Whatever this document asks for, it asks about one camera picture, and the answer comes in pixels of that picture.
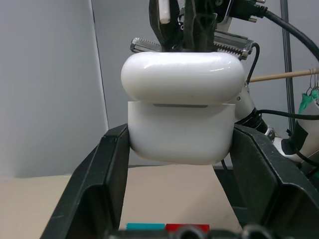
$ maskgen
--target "red block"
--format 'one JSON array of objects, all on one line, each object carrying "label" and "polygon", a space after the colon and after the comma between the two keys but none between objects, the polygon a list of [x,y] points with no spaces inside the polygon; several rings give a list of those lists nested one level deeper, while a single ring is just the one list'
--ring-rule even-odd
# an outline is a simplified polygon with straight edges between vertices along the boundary
[{"label": "red block", "polygon": [[165,225],[165,230],[168,232],[176,232],[179,228],[184,227],[184,226],[196,226],[202,229],[203,232],[208,232],[209,231],[209,225],[208,224],[166,224]]}]

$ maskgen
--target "green cloth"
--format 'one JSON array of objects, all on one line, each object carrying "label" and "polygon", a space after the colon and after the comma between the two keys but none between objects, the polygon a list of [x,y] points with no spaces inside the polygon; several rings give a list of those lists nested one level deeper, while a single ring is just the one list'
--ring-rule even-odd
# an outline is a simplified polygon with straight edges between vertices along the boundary
[{"label": "green cloth", "polygon": [[303,93],[303,99],[299,106],[298,113],[301,114],[305,108],[314,100],[319,98],[318,91],[312,91],[310,96],[307,96],[307,94]]}]

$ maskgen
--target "teal block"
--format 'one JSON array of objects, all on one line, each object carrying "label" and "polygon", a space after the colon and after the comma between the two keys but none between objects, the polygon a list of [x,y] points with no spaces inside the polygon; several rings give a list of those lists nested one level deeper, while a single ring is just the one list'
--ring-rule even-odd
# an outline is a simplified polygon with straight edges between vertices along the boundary
[{"label": "teal block", "polygon": [[126,230],[164,230],[164,223],[127,223]]}]

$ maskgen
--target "gray wall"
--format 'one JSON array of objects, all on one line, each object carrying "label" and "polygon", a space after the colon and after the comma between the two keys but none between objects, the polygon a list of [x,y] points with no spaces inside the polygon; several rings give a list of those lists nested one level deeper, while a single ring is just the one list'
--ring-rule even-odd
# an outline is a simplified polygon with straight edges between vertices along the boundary
[{"label": "gray wall", "polygon": [[[319,1],[289,0],[288,4],[290,23],[310,37],[316,45],[319,45],[319,32],[317,32]],[[291,49],[293,71],[302,71],[312,67],[318,67],[318,61],[315,57],[293,36],[291,36]],[[299,109],[302,93],[305,93],[309,87],[309,79],[310,76],[296,77],[293,79],[296,112],[298,112]]]},{"label": "gray wall", "polygon": [[70,174],[107,131],[91,3],[0,7],[0,180]]},{"label": "gray wall", "polygon": [[[270,10],[280,15],[280,2],[267,0]],[[149,24],[148,0],[93,0],[96,33],[100,52],[102,76],[106,94],[109,127],[127,123],[127,101],[120,73],[130,56],[130,42],[134,37],[156,40]],[[283,73],[284,57],[281,29],[267,19],[250,23],[234,19],[230,32],[248,36],[261,46],[261,56],[255,76]],[[247,73],[253,57],[244,62]],[[260,109],[287,111],[286,85],[284,80],[251,84],[251,95]],[[286,118],[267,116],[264,119],[277,132],[285,134]],[[131,164],[154,164],[132,154]]]}]

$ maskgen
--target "metal pole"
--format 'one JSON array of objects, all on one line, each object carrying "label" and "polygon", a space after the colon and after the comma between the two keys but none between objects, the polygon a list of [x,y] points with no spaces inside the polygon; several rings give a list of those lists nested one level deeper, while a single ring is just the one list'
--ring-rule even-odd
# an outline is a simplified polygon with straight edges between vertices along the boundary
[{"label": "metal pole", "polygon": [[[288,1],[280,0],[281,17],[285,22],[289,22],[288,15]],[[291,49],[290,49],[290,35],[289,32],[283,29],[283,42],[284,42],[284,57],[285,57],[285,70],[286,72],[292,71],[291,63]],[[293,78],[286,78],[286,90],[287,90],[287,103],[288,112],[295,113],[295,102],[294,102],[294,85]],[[289,118],[289,130],[293,131],[295,128],[296,120]]]}]

